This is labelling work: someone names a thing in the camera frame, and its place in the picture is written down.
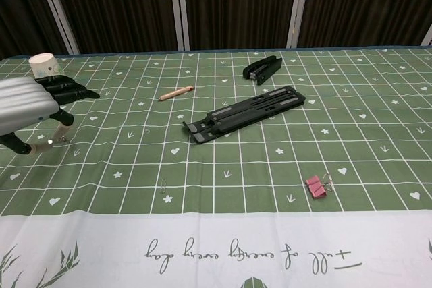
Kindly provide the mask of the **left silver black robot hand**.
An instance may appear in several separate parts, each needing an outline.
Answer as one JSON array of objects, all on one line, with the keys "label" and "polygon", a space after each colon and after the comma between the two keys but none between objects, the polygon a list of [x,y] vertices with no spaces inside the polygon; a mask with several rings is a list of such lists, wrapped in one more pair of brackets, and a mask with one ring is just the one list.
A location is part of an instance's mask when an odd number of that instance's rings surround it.
[{"label": "left silver black robot hand", "polygon": [[[1,144],[16,154],[47,151],[65,141],[74,116],[62,106],[100,95],[65,75],[41,78],[16,77],[1,80]],[[53,135],[43,143],[23,142],[16,132],[47,119],[59,122]]]}]

